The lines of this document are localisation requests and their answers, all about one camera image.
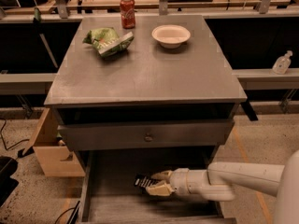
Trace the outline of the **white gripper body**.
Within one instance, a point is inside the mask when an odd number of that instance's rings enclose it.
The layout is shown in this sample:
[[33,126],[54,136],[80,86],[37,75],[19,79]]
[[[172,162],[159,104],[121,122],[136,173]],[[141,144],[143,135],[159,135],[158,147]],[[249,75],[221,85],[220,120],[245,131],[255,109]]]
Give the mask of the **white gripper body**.
[[170,186],[179,196],[205,196],[208,191],[206,170],[190,170],[179,168],[172,172],[169,178]]

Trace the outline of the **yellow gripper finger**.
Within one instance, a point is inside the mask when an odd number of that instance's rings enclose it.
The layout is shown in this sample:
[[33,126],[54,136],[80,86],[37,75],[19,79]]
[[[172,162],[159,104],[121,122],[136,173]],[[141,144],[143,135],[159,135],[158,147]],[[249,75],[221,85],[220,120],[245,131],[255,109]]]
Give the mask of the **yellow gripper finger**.
[[146,192],[151,196],[170,196],[174,190],[165,181],[160,181],[157,184],[146,187]]
[[153,179],[156,179],[156,180],[169,181],[171,175],[172,175],[172,171],[171,170],[166,170],[166,171],[161,171],[159,173],[155,173],[151,177]]

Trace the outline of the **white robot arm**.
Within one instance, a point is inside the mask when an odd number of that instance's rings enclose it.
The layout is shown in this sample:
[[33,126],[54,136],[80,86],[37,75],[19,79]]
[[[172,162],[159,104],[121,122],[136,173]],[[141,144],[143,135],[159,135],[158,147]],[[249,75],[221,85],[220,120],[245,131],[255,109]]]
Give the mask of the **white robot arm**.
[[284,165],[217,161],[205,170],[179,168],[152,176],[158,182],[146,187],[153,196],[198,195],[209,201],[235,198],[234,185],[277,198],[273,224],[299,224],[299,151]]

